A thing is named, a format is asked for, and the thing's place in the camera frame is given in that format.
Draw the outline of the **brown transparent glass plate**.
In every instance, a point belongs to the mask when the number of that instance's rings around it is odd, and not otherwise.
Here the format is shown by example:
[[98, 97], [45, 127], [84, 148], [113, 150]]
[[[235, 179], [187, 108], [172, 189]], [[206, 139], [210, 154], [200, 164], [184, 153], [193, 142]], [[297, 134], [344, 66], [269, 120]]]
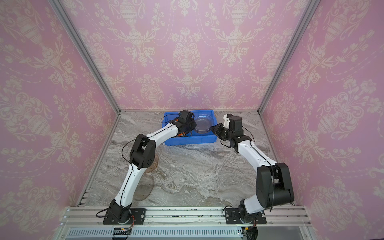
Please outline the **brown transparent glass plate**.
[[145, 173], [148, 174], [153, 172], [157, 168], [158, 163], [159, 163], [159, 155], [155, 154], [155, 159], [153, 163], [146, 169]]

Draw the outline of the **clear grey glass plate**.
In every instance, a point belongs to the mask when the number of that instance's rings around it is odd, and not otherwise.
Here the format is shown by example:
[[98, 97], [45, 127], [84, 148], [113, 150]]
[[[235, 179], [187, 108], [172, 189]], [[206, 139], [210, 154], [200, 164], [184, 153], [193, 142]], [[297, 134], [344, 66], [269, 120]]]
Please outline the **clear grey glass plate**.
[[155, 186], [155, 180], [152, 176], [144, 174], [135, 190], [133, 200], [144, 201], [149, 197]]

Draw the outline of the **orange plastic plate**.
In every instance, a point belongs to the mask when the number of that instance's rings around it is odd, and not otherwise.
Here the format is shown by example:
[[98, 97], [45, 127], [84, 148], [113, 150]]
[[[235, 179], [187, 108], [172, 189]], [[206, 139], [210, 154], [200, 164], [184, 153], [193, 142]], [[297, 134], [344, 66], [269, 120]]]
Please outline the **orange plastic plate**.
[[185, 137], [192, 131], [192, 121], [182, 123], [180, 119], [174, 120], [173, 124], [178, 128], [176, 137]]

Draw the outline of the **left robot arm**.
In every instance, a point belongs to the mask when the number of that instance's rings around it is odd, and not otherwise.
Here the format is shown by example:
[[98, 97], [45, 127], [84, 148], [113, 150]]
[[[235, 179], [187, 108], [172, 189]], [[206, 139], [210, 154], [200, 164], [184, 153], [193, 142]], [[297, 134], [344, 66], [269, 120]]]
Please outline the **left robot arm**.
[[139, 134], [135, 138], [129, 154], [129, 170], [121, 189], [106, 210], [104, 225], [126, 225], [134, 222], [131, 212], [133, 196], [143, 174], [155, 161], [156, 148], [168, 139], [185, 137], [196, 126], [195, 114], [183, 110], [161, 129], [147, 135]]

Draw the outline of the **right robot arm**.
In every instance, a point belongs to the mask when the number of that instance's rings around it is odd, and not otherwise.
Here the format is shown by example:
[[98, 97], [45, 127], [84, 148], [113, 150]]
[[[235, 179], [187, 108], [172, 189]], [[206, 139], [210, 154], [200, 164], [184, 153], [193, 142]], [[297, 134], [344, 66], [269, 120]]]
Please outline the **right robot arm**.
[[224, 121], [210, 127], [211, 132], [221, 141], [228, 141], [228, 147], [243, 156], [256, 171], [256, 193], [239, 204], [241, 220], [250, 223], [264, 210], [292, 204], [295, 195], [287, 164], [269, 158], [257, 147], [253, 138], [244, 134], [241, 117], [227, 114]]

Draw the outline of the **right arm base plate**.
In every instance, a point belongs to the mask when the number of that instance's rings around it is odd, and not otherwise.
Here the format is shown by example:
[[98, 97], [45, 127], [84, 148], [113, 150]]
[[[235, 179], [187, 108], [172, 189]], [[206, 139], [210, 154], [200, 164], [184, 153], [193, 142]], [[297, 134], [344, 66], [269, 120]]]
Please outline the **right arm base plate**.
[[227, 225], [265, 225], [267, 223], [264, 211], [248, 214], [245, 210], [238, 208], [224, 208], [222, 213]]

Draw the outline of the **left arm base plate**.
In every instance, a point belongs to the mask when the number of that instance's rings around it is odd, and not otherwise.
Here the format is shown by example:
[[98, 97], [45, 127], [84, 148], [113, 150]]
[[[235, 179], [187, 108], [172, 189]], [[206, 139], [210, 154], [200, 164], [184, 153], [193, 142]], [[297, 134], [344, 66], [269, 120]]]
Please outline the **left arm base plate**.
[[143, 225], [146, 209], [134, 208], [120, 214], [118, 211], [107, 210], [103, 220], [104, 225]]

